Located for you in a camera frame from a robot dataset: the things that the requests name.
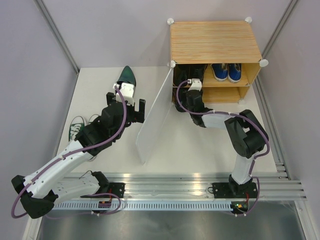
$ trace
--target white table surface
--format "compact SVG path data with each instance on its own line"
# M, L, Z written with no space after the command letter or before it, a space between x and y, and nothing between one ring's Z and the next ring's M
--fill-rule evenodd
M122 69L123 67L81 68L58 151L62 151L68 144L69 125L75 116L83 116L88 121L93 114L101 114L102 109L107 106L106 94L112 92L112 86ZM137 82L135 102L145 99L148 114L169 68L132 67L132 70ZM252 87L243 104L217 103L207 106L216 111L234 113L250 109L260 123L263 123ZM116 143L99 153L94 161L85 162L72 172L84 173L92 170L128 174L207 174L232 172L234 168L236 152L227 131L198 127L193 124L189 114L178 112L174 106L168 113L150 159L142 165L136 148L136 138L141 126L141 123L132 124ZM272 153L259 158L253 172L276 173Z

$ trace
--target gray floor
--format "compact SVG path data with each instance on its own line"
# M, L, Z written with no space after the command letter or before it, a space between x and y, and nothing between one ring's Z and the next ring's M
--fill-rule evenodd
M74 214L53 211L50 216ZM304 240L291 205L259 202L246 217L214 211L122 211L44 218L37 240Z

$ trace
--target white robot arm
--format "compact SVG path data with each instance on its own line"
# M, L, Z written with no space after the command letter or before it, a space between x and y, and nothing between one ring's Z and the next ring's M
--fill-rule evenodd
M124 68L113 88L117 93L107 93L107 107L101 115L85 126L62 152L34 173L17 175L11 180L23 208L31 218L42 217L55 205L67 200L110 193L110 183L100 171L74 181L61 180L77 166L115 143L126 127L144 122L146 101L140 99L139 111L135 111L136 80L129 67ZM19 216L15 216L14 207L11 215L17 218Z
M234 169L229 176L229 183L227 185L212 184L216 190L213 192L214 197L242 198L246 192L256 188L255 183L252 183L251 173L256 157L266 144L268 148L266 153L269 152L269 137L252 111L247 109L235 114L209 109L202 101L201 81L196 78L188 79L188 84L191 84L190 88L180 90L185 82L181 83L177 89L176 109L180 112L190 113L191 119L197 126L227 130L232 146L237 153Z

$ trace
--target wooden shoe rack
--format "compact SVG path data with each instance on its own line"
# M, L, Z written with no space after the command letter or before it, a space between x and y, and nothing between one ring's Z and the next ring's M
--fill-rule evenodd
M260 71L262 56L246 21L185 21L170 25L171 60L175 64L241 63L241 80L219 82L207 67L204 103L236 103L243 99Z

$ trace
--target white plastic corner connector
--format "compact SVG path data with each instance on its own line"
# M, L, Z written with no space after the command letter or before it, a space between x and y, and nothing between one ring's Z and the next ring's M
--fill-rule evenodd
M168 20L166 21L167 24L172 25L175 23L175 20L173 18L168 18Z
M259 65L260 65L261 68L263 68L265 66L268 66L268 64L269 64L269 61L267 59L262 59L259 62Z
M245 105L245 104L246 104L246 101L245 101L243 98L241 98L241 99L238 101L238 104L239 104L239 105Z
M170 67L173 69L176 67L176 62L174 60L171 61Z
M250 16L246 17L246 18L245 18L245 21L246 21L248 24L252 23L252 17L250 17Z

